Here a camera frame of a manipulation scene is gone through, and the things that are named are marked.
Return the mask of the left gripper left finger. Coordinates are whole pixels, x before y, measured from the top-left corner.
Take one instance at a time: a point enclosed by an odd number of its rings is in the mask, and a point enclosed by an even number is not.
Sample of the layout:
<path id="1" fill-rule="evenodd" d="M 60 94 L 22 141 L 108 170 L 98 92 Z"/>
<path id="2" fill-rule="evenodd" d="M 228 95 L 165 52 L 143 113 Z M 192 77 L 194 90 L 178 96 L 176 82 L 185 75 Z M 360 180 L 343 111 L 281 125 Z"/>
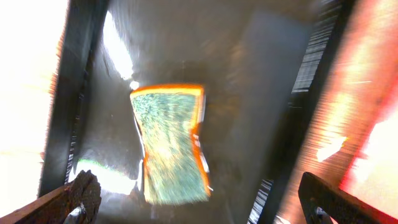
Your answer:
<path id="1" fill-rule="evenodd" d="M 70 183 L 1 218 L 1 223 L 94 223 L 101 204 L 97 176 L 81 171 Z"/>

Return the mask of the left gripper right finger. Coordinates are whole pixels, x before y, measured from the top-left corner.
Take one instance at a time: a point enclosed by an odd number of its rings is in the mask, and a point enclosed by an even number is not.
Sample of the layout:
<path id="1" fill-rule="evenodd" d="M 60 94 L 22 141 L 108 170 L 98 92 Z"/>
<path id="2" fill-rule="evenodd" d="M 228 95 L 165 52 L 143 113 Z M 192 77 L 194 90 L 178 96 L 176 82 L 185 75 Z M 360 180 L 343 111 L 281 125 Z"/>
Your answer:
<path id="1" fill-rule="evenodd" d="M 395 218 L 304 172 L 298 196 L 307 223 L 394 223 Z"/>

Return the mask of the orange green scrub sponge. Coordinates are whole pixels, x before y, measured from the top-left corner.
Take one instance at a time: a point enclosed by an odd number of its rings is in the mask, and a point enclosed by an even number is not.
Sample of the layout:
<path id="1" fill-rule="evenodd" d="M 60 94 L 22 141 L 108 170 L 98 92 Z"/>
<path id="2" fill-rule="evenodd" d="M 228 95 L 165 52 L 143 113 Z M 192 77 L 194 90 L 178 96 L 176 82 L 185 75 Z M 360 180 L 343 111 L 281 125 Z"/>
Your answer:
<path id="1" fill-rule="evenodd" d="M 199 139 L 205 100 L 199 84 L 152 85 L 131 92 L 146 202 L 183 205 L 210 198 L 210 171 Z"/>

